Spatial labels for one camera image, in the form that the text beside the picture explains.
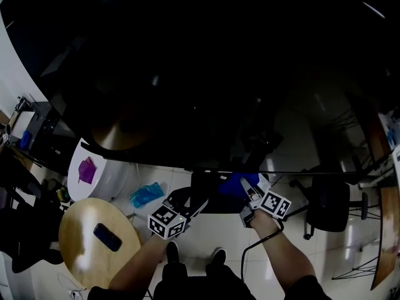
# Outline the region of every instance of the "white wall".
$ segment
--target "white wall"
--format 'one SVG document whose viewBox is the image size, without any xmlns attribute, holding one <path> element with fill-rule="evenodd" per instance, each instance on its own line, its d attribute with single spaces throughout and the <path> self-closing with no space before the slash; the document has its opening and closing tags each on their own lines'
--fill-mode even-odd
<svg viewBox="0 0 400 300">
<path fill-rule="evenodd" d="M 19 60 L 0 15 L 0 110 L 9 117 L 18 96 L 31 101 L 47 101 Z"/>
</svg>

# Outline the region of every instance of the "shoe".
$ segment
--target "shoe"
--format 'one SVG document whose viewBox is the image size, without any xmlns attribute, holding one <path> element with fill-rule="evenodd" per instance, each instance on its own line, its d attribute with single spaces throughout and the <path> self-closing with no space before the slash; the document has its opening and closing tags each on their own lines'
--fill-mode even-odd
<svg viewBox="0 0 400 300">
<path fill-rule="evenodd" d="M 172 240 L 167 245 L 167 260 L 168 263 L 178 263 L 179 262 L 179 248 L 175 240 Z"/>
<path fill-rule="evenodd" d="M 213 264 L 224 264 L 226 260 L 226 250 L 219 247 L 214 251 L 214 256 L 212 257 Z"/>
</svg>

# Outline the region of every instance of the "white tiled floor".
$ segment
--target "white tiled floor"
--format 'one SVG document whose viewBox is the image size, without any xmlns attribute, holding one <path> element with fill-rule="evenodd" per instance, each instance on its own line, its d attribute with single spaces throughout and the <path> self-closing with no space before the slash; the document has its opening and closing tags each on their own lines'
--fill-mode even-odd
<svg viewBox="0 0 400 300">
<path fill-rule="evenodd" d="M 150 202 L 141 209 L 134 209 L 130 205 L 130 194 L 120 196 L 119 201 L 113 203 L 127 215 L 132 212 L 135 213 L 132 223 L 139 229 L 142 238 L 147 240 L 151 235 L 147 229 L 147 215 L 155 211 L 170 192 L 189 186 L 191 173 L 179 168 L 145 165 L 139 165 L 139 173 L 142 186 L 158 182 L 165 196 Z M 292 177 L 289 176 L 282 177 L 272 190 L 288 197 L 292 201 L 292 209 L 297 209 L 304 203 L 304 197 L 299 189 L 289 186 L 291 179 Z M 308 177 L 302 177 L 299 180 L 305 186 L 311 185 L 311 179 Z M 374 190 L 370 190 L 368 194 L 370 201 L 374 201 Z M 359 199 L 356 187 L 352 188 L 352 198 Z M 379 210 L 371 210 L 371 212 L 379 213 Z M 362 261 L 366 262 L 377 255 L 377 249 L 374 246 L 365 247 L 362 253 L 358 249 L 360 245 L 366 244 L 379 236 L 379 221 L 372 219 L 362 221 L 359 217 L 350 217 L 346 231 L 332 233 L 316 230 L 314 237 L 307 241 L 303 238 L 304 216 L 305 212 L 285 222 L 284 233 L 313 263 L 316 276 L 327 295 L 332 299 L 385 299 L 389 288 L 394 283 L 391 276 L 374 291 L 369 291 L 373 280 L 372 276 L 332 280 L 333 276 L 342 274 L 353 266 L 360 265 Z M 227 250 L 226 264 L 237 276 L 240 276 L 242 252 L 257 240 L 255 231 L 244 228 L 238 214 L 200 214 L 192 220 L 191 228 L 178 237 L 177 242 L 180 248 L 181 261 L 186 264 L 189 275 L 205 274 L 204 268 L 210 255 L 215 248 L 222 247 Z M 154 274 L 150 285 L 152 293 L 161 280 L 164 264 L 165 260 Z M 58 267 L 48 266 L 41 262 L 40 265 L 35 266 L 34 270 L 39 271 L 51 271 Z M 283 290 L 277 282 L 268 257 L 261 246 L 255 247 L 247 253 L 244 270 L 246 284 L 256 299 L 284 298 Z"/>
</svg>

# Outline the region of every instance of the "forearm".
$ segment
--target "forearm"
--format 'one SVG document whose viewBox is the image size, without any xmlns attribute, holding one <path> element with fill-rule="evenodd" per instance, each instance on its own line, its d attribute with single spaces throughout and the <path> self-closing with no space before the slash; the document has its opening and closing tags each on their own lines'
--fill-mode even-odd
<svg viewBox="0 0 400 300">
<path fill-rule="evenodd" d="M 260 239 L 278 230 L 273 219 L 265 214 L 252 222 Z M 296 248 L 287 237 L 281 233 L 263 242 L 271 262 L 272 269 L 284 291 L 304 276 L 315 276 L 314 268 L 309 259 Z"/>
<path fill-rule="evenodd" d="M 153 235 L 114 276 L 109 288 L 133 293 L 138 298 L 145 296 L 167 244 L 168 241 Z"/>
</svg>

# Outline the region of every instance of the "smartphone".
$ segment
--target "smartphone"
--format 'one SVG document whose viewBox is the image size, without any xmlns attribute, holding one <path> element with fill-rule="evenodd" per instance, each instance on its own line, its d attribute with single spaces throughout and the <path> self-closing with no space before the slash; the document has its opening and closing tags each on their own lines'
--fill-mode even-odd
<svg viewBox="0 0 400 300">
<path fill-rule="evenodd" d="M 113 234 L 103 223 L 98 223 L 93 230 L 93 234 L 104 243 L 111 251 L 118 251 L 123 243 L 115 234 Z"/>
</svg>

